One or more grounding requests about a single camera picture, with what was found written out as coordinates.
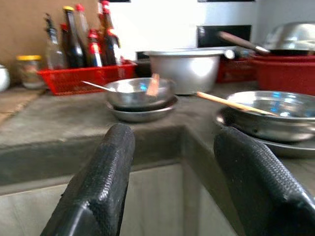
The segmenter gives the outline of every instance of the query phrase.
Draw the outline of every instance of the concrete countertop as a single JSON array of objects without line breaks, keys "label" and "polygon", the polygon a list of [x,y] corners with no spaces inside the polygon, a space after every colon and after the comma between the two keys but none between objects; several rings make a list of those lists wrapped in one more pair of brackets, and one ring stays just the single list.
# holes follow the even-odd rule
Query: concrete countertop
[{"label": "concrete countertop", "polygon": [[[210,92],[219,97],[257,89],[255,82],[216,84]],[[213,114],[222,105],[194,96],[179,96],[176,110],[149,123],[128,124],[132,129],[185,126],[212,150],[215,136]],[[104,105],[104,94],[42,95],[0,126],[0,148],[47,141],[99,136],[118,121]],[[315,159],[282,159],[287,168],[315,195]]]}]

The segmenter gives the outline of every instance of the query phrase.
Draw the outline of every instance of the kitchen counter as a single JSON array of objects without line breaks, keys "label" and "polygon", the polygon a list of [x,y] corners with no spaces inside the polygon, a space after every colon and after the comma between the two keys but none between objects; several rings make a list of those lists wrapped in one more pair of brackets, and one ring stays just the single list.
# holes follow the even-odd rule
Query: kitchen counter
[{"label": "kitchen counter", "polygon": [[[256,83],[216,84],[210,92],[219,97],[231,93],[255,90]],[[235,210],[229,203],[228,190],[223,175],[213,158],[213,140],[217,127],[213,123],[214,113],[222,105],[194,96],[179,96],[176,110],[169,116],[150,123],[128,124],[138,130],[159,131],[164,128],[181,129],[189,132],[195,141],[186,140],[187,146],[196,145],[200,159],[187,159],[201,182],[213,196],[225,215],[230,215],[231,224],[236,231]],[[104,94],[85,94],[73,96],[52,96],[45,94],[33,101],[20,113],[0,126],[0,151],[33,143],[65,142],[84,137],[99,137],[117,123],[104,105]],[[206,149],[212,156],[204,155]],[[315,159],[281,159],[295,177],[315,195]]]}]

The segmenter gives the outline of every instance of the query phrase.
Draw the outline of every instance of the bottle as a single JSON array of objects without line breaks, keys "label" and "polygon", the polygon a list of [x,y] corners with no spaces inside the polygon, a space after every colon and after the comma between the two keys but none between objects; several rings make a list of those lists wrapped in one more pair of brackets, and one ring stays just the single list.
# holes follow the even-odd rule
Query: bottle
[{"label": "bottle", "polygon": [[46,23],[48,33],[46,58],[48,68],[51,70],[59,70],[66,68],[63,52],[60,50],[57,40],[57,30],[54,28],[51,16],[46,13]]},{"label": "bottle", "polygon": [[87,19],[84,14],[84,7],[81,4],[76,4],[75,6],[77,10],[77,29],[80,40],[82,41],[84,47],[88,48],[88,33],[89,33],[89,25],[87,23]]},{"label": "bottle", "polygon": [[95,29],[90,29],[89,33],[89,66],[102,67],[102,59],[100,56],[100,46],[97,41],[98,35]]},{"label": "bottle", "polygon": [[67,51],[67,45],[68,45],[68,27],[66,23],[60,24],[61,29],[61,46],[63,49],[63,53],[65,54],[65,58],[67,62],[69,63],[70,60],[70,54]]},{"label": "bottle", "polygon": [[120,44],[117,35],[114,32],[114,27],[109,10],[109,1],[102,1],[103,15],[102,20],[102,59],[104,65],[120,65],[122,57],[120,52]]},{"label": "bottle", "polygon": [[70,6],[64,6],[63,10],[65,13],[68,28],[66,54],[68,54],[69,67],[86,67],[87,61],[85,48],[80,38],[78,37],[75,27],[73,16],[74,9]]}]

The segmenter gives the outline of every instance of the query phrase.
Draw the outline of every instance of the black tile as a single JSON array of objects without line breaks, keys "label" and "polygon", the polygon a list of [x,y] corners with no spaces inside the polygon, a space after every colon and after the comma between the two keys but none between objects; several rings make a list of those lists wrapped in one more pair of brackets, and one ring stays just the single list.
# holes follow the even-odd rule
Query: black tile
[{"label": "black tile", "polygon": [[198,2],[214,2],[214,1],[255,1],[255,0],[198,0]]},{"label": "black tile", "polygon": [[198,48],[234,46],[217,37],[219,31],[225,31],[235,36],[249,40],[252,26],[197,26]]},{"label": "black tile", "polygon": [[136,52],[137,53],[137,60],[141,60],[141,59],[148,59],[149,56],[145,55],[145,52]]},{"label": "black tile", "polygon": [[131,0],[109,0],[110,2],[131,2]]}]

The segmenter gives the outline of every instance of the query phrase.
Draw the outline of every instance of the wall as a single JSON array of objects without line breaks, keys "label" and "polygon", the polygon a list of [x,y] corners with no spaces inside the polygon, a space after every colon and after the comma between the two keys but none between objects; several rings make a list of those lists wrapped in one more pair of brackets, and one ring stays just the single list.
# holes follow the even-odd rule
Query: wall
[{"label": "wall", "polygon": [[315,21],[314,0],[259,0],[257,34],[261,43],[276,26],[295,21]]},{"label": "wall", "polygon": [[[9,0],[0,5],[0,63],[11,76],[16,55],[43,55],[46,46],[44,13],[59,30],[63,5],[81,2],[88,23],[98,27],[96,0]],[[197,0],[131,0],[111,3],[115,28],[125,56],[136,51],[196,46],[196,26],[255,25],[257,2],[197,2]]]}]

